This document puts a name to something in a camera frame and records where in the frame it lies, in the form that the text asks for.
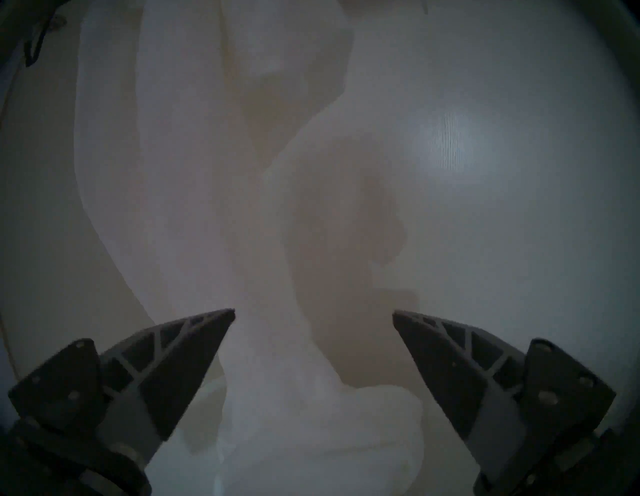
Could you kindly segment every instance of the white object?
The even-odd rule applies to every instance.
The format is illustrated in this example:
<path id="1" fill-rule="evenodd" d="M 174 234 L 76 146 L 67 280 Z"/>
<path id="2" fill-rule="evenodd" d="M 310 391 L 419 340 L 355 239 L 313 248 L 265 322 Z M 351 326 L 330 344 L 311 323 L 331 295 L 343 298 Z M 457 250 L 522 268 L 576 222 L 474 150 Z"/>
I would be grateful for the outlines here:
<path id="1" fill-rule="evenodd" d="M 76 100 L 83 205 L 154 321 L 236 308 L 219 352 L 217 494 L 402 493 L 422 464 L 422 406 L 399 387 L 345 387 L 313 343 L 225 86 L 218 12 L 93 3 Z"/>

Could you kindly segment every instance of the white wall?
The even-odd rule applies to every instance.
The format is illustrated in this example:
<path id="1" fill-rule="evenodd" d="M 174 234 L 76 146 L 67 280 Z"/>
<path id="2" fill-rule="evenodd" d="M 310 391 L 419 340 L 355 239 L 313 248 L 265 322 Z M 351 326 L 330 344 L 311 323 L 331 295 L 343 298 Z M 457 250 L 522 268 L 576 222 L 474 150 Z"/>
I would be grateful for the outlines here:
<path id="1" fill-rule="evenodd" d="M 77 196 L 84 6 L 67 6 L 68 26 L 19 74 L 0 128 L 0 309 L 22 374 L 72 339 L 104 349 L 150 322 Z M 520 349 L 546 337 L 631 387 L 637 108 L 611 54 L 563 3 L 432 1 L 425 16 L 410 0 L 352 1 L 349 12 L 345 94 L 276 160 L 269 193 L 323 351 L 347 382 L 420 394 L 420 483 L 470 494 L 474 462 L 415 371 L 394 367 L 403 350 L 390 311 L 481 326 Z M 150 467 L 154 494 L 211 487 L 211 451 L 189 445 L 207 411 L 196 417 Z"/>

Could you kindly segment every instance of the crumpled plastic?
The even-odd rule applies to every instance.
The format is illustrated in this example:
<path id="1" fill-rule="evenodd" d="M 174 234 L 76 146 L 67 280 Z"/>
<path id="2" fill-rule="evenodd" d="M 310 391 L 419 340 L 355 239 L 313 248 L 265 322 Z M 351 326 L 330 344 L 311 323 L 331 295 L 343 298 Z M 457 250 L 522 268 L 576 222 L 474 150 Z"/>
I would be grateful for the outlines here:
<path id="1" fill-rule="evenodd" d="M 335 26 L 344 36 L 344 19 L 326 21 L 339 12 L 331 0 L 301 17 L 307 28 L 317 19 L 312 38 L 293 29 L 295 18 L 282 20 L 288 2 L 223 2 L 222 10 L 206 0 L 92 3 L 77 76 L 80 197 L 155 322 L 236 309 L 218 352 L 227 396 L 214 494 L 403 493 L 422 464 L 420 401 L 399 387 L 345 386 L 296 303 L 262 191 L 251 116 L 234 86 L 237 77 L 247 87 L 262 77 L 253 67 L 262 55 L 246 55 L 243 76 L 225 72 L 221 11 L 234 49 L 250 54 L 239 48 L 243 29 L 250 33 L 238 19 L 251 4 L 254 23 L 270 11 L 260 39 L 281 37 L 263 43 L 262 55 L 271 52 L 288 74 L 274 87 L 309 83 L 309 65 L 328 57 L 323 47 L 337 46 L 318 40 L 331 40 Z M 291 59 L 286 48 L 296 42 L 305 50 Z"/>

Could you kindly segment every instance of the black cable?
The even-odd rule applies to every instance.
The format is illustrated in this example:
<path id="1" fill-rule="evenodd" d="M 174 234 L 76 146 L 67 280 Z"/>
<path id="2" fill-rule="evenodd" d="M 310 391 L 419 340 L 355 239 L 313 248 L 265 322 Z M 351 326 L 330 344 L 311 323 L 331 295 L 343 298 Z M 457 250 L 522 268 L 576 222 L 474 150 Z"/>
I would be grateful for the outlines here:
<path id="1" fill-rule="evenodd" d="M 40 36 L 38 36 L 38 43 L 36 44 L 36 49 L 33 52 L 33 54 L 31 54 L 31 40 L 24 42 L 24 61 L 27 67 L 32 66 L 38 60 L 38 57 L 40 56 L 40 50 L 42 50 L 42 42 L 44 41 L 44 35 L 47 34 L 47 31 L 49 30 L 49 24 L 51 24 L 51 19 L 53 19 L 53 16 L 55 15 L 55 13 L 56 11 L 53 11 L 50 14 L 50 16 L 47 18 L 47 20 L 44 22 L 44 25 L 42 26 L 42 30 L 40 32 Z"/>

